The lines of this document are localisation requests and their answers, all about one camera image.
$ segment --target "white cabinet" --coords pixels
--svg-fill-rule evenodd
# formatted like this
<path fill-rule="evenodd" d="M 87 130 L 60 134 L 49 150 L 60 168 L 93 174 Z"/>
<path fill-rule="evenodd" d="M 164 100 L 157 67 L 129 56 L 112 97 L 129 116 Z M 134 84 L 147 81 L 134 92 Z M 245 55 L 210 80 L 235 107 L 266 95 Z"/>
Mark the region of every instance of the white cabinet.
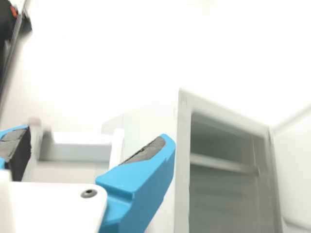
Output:
<path fill-rule="evenodd" d="M 304 115 L 274 131 L 184 90 L 176 99 L 103 125 L 124 128 L 123 159 L 159 134 L 176 141 L 175 175 L 146 232 L 281 233 L 283 215 L 308 226 L 311 117 L 300 130 Z"/>

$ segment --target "cabinet shelf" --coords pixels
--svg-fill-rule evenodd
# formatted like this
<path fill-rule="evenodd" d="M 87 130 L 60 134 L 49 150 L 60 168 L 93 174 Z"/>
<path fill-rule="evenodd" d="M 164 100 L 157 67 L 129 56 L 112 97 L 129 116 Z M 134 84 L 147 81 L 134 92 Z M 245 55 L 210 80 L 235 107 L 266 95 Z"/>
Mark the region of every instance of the cabinet shelf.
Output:
<path fill-rule="evenodd" d="M 225 159 L 218 159 L 202 154 L 190 153 L 190 163 L 223 171 L 231 171 L 243 174 L 259 174 L 256 166 L 248 166 Z"/>

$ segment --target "red object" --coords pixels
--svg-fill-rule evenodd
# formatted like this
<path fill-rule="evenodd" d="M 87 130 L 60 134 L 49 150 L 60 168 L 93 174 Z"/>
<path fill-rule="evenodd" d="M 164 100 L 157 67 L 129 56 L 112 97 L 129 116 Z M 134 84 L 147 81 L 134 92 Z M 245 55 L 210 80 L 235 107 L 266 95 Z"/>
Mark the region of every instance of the red object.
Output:
<path fill-rule="evenodd" d="M 12 11 L 12 15 L 13 15 L 13 17 L 14 17 L 14 18 L 17 18 L 17 12 L 16 12 L 16 9 L 15 9 L 13 6 L 11 6 L 10 8 L 11 8 L 11 11 Z"/>

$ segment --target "black rubber pad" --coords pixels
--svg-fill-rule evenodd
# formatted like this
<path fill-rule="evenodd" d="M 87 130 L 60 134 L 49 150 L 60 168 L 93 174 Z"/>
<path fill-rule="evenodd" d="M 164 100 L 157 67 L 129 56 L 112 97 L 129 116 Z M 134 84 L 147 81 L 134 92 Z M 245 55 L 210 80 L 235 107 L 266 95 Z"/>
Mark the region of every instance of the black rubber pad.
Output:
<path fill-rule="evenodd" d="M 0 141 L 0 157 L 12 172 L 13 181 L 21 181 L 31 155 L 29 127 L 6 134 Z"/>
<path fill-rule="evenodd" d="M 122 164 L 129 164 L 144 160 L 149 160 L 154 157 L 162 148 L 165 146 L 165 140 L 162 137 L 157 137 L 147 146 L 144 146 L 142 149 L 137 151 L 130 158 L 125 160 Z"/>

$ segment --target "cabinet door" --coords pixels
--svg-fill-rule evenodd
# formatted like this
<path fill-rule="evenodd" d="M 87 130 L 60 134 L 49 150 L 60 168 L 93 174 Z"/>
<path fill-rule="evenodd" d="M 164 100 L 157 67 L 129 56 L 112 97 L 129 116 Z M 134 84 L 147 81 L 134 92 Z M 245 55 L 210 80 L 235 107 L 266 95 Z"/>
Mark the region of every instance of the cabinet door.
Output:
<path fill-rule="evenodd" d="M 311 230 L 311 108 L 273 130 L 282 215 Z"/>

